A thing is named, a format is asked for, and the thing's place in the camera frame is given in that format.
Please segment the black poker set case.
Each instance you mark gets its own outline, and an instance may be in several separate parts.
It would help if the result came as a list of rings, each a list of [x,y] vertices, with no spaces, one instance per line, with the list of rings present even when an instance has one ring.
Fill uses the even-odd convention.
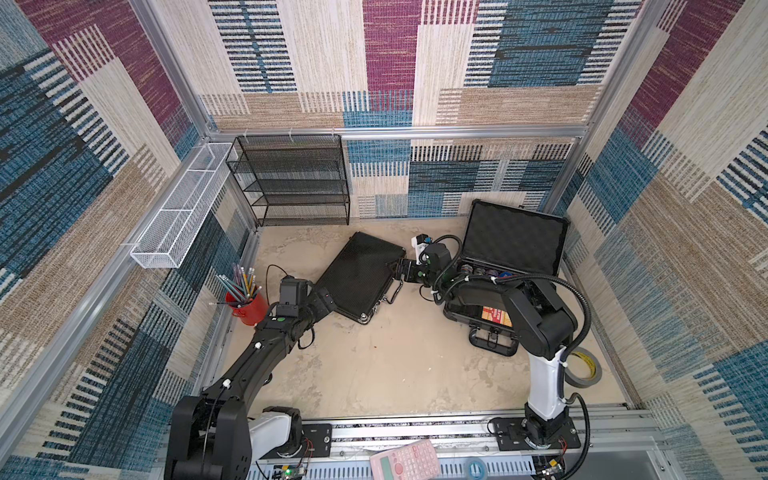
[[[355,232],[315,285],[326,289],[339,313],[368,324],[392,282],[405,249],[364,232]]]

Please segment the grey poker set case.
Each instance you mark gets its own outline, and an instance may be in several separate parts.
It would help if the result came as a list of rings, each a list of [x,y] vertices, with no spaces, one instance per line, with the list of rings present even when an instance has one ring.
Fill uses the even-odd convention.
[[[471,204],[456,280],[470,274],[506,278],[522,273],[556,276],[570,221],[555,216],[475,199]],[[516,354],[512,327],[485,321],[482,308],[452,298],[444,304],[446,318],[467,325],[468,339],[480,349],[505,357]]]

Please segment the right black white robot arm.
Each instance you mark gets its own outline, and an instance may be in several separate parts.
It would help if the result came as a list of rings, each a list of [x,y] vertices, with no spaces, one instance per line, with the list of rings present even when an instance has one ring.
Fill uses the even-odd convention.
[[[549,447],[566,427],[575,401],[565,396],[565,370],[568,357],[591,328],[584,295],[553,275],[462,272],[441,237],[420,235],[416,240],[417,258],[395,261],[393,277],[427,286],[437,305],[491,307],[507,314],[513,341],[529,356],[530,389],[521,422],[525,439],[535,448]]]

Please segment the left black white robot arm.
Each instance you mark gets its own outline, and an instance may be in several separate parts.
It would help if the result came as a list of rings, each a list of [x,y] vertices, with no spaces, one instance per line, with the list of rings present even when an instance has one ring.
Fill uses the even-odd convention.
[[[336,309],[325,287],[284,277],[280,299],[268,307],[234,364],[199,395],[185,396],[175,406],[164,477],[244,479],[252,462],[270,452],[298,454],[305,446],[299,410],[270,407],[251,420],[249,408],[304,333]]]

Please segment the red pencil cup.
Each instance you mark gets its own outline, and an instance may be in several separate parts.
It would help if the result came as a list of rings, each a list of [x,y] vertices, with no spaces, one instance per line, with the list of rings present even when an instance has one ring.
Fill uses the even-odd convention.
[[[225,294],[225,303],[230,307],[232,315],[244,325],[253,327],[264,320],[268,303],[262,290],[258,289],[255,296],[246,303],[237,303],[231,293]]]

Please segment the bundle of coloured pencils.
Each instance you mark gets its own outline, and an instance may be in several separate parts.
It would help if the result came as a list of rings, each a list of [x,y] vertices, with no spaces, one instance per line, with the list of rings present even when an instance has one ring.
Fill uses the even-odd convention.
[[[254,270],[246,269],[240,264],[232,265],[230,276],[215,271],[212,271],[212,276],[223,290],[216,305],[244,307],[250,304],[261,290],[261,286],[256,283]]]

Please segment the red playing card box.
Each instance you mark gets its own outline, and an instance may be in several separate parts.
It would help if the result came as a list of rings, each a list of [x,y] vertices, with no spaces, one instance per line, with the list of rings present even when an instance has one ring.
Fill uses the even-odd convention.
[[[512,327],[512,321],[508,313],[504,310],[484,306],[482,308],[481,318],[495,324]]]

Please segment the black mesh shelf rack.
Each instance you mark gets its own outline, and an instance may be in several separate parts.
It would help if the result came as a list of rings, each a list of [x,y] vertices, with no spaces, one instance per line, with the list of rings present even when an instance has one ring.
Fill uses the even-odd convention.
[[[227,166],[260,227],[349,223],[351,195],[338,135],[241,135]]]

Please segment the pink calculator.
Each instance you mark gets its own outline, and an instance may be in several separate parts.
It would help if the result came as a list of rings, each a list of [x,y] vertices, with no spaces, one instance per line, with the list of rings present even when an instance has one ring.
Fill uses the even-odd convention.
[[[427,480],[441,474],[434,445],[423,439],[370,457],[375,480]]]

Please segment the black yellow tape roll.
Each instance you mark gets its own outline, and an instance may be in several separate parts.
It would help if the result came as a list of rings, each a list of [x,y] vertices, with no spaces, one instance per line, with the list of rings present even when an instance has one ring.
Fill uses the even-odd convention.
[[[602,365],[596,356],[585,348],[576,348],[568,357],[565,382],[578,389],[597,385],[603,376]]]

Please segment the blue tape roll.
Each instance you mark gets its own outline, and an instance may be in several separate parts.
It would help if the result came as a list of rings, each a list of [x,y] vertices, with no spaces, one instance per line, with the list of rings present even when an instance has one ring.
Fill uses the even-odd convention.
[[[483,460],[478,457],[470,457],[464,464],[464,472],[467,480],[487,480],[488,469]]]

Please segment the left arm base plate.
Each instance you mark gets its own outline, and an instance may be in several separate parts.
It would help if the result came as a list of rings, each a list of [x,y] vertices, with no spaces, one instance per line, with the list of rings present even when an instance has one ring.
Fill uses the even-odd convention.
[[[330,423],[309,423],[302,427],[304,451],[307,459],[329,458],[333,440],[333,426]]]

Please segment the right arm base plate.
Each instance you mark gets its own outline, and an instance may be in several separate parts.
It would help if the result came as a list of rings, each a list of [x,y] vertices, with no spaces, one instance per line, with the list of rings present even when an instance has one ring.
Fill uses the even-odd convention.
[[[582,447],[573,420],[560,416],[542,421],[538,417],[494,417],[487,424],[500,451],[561,450]]]

